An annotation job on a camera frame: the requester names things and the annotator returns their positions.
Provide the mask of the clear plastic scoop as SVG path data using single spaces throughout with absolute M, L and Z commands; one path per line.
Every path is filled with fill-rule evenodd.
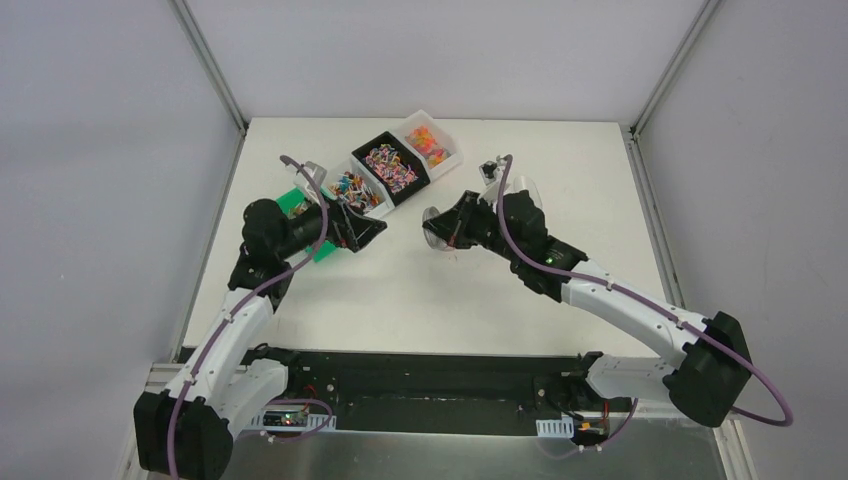
M 515 177 L 511 181 L 509 192 L 511 194 L 526 193 L 536 208 L 540 210 L 543 209 L 543 202 L 539 194 L 538 188 L 531 178 L 524 175 L 519 175 Z

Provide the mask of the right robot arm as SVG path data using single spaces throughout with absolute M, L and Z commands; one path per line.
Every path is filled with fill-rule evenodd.
M 595 315 L 657 355 L 594 357 L 567 384 L 572 404 L 590 410 L 605 398 L 668 401 L 702 426 L 720 426 L 751 377 L 740 322 L 725 312 L 711 318 L 689 312 L 614 282 L 586 253 L 548 232 L 529 193 L 504 200 L 500 218 L 493 203 L 467 191 L 444 212 L 425 211 L 425 235 L 438 246 L 479 246 L 506 259 L 531 291 Z

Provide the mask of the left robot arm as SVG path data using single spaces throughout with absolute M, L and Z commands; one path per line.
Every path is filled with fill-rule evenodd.
M 276 360 L 255 360 L 244 374 L 236 372 L 289 289 L 297 270 L 291 258 L 326 242 L 358 252 L 387 227 L 327 196 L 293 218 L 272 199 L 249 204 L 239 256 L 210 329 L 162 391 L 144 392 L 134 405 L 141 468 L 174 479 L 220 478 L 260 410 L 304 394 L 303 375 Z

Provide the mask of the white lollipop bin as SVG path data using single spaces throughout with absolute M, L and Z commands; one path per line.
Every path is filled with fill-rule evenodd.
M 395 208 L 385 187 L 353 157 L 327 169 L 322 189 L 370 218 L 383 219 Z

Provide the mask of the black lollipop bin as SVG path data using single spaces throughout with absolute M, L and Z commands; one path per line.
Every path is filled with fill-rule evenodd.
M 423 161 L 389 131 L 356 148 L 352 155 L 375 176 L 395 206 L 431 183 Z

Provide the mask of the green candy bin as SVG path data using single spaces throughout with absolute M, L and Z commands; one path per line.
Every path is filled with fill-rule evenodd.
M 276 200 L 276 202 L 289 219 L 293 219 L 303 213 L 311 205 L 311 202 L 307 200 L 306 196 L 297 188 L 293 188 L 283 194 Z M 315 263 L 319 263 L 329 257 L 336 250 L 337 248 L 329 240 L 326 240 L 312 260 Z

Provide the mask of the white gummy bin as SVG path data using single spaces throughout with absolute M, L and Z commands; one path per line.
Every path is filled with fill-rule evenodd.
M 457 140 L 424 110 L 411 114 L 389 132 L 422 161 L 431 181 L 445 176 L 464 161 Z

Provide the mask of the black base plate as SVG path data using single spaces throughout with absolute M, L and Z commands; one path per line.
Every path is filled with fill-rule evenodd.
M 596 354 L 561 357 L 457 356 L 296 351 L 260 346 L 242 363 L 276 360 L 289 369 L 283 396 L 320 400 L 340 432 L 533 436 L 539 421 L 595 421 L 627 412 L 604 400 L 585 375 Z

